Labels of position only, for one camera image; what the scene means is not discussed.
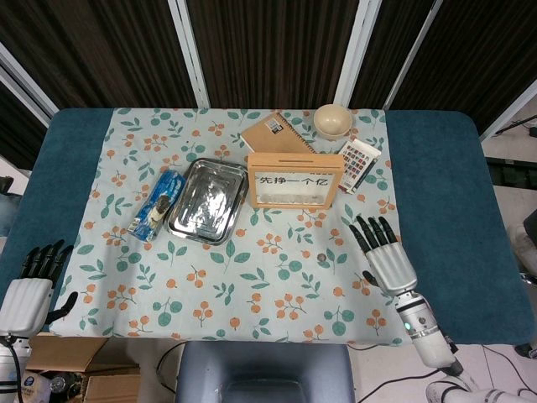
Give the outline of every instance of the table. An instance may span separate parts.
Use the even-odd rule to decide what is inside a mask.
[[[111,112],[56,115],[0,260],[6,280],[34,245],[75,241]],[[471,120],[460,113],[395,111],[387,124],[401,234],[419,291],[456,342],[527,341],[531,310]],[[456,164],[453,149],[460,153]]]

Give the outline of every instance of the white bowl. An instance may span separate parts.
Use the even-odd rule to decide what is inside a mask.
[[[331,103],[315,111],[313,123],[323,139],[337,140],[351,129],[352,115],[345,107]]]

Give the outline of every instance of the wooden picture frame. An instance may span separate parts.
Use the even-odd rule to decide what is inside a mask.
[[[252,153],[248,156],[252,206],[330,208],[344,165],[339,154]]]

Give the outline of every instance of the robotic arm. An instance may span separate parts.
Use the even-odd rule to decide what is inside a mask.
[[[371,285],[394,298],[394,306],[423,363],[446,374],[431,383],[426,395],[430,403],[522,403],[530,401],[500,390],[480,390],[456,359],[456,346],[448,343],[436,323],[427,300],[414,291],[418,279],[412,264],[384,217],[370,217],[369,225],[357,216],[363,235],[351,229],[365,253],[371,271],[362,274]]]
[[[63,242],[32,249],[20,277],[11,282],[4,297],[0,308],[0,403],[13,403],[16,396],[23,401],[20,383],[32,353],[29,339],[44,324],[67,315],[76,303],[78,293],[73,292],[64,306],[49,312],[54,288],[73,250],[68,246],[59,252]]]

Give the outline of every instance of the black curtain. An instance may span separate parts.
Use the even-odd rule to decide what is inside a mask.
[[[59,107],[196,107],[166,0],[0,2],[0,41]]]
[[[358,0],[189,0],[212,107],[332,103]]]
[[[434,2],[383,0],[349,107],[383,107]]]
[[[392,109],[468,114],[484,131],[537,79],[537,3],[445,0]]]
[[[34,167],[46,127],[0,84],[0,155],[24,170]]]

